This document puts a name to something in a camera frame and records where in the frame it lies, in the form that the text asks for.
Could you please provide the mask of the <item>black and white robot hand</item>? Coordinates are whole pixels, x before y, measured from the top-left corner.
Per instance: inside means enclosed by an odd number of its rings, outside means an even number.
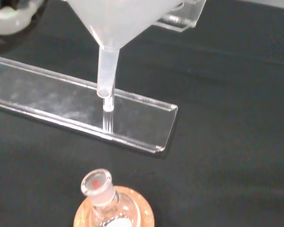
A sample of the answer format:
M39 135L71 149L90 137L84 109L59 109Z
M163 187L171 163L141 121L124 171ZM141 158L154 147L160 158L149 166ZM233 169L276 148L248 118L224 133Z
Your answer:
M46 3L45 0L0 0L0 35L13 35L27 28Z

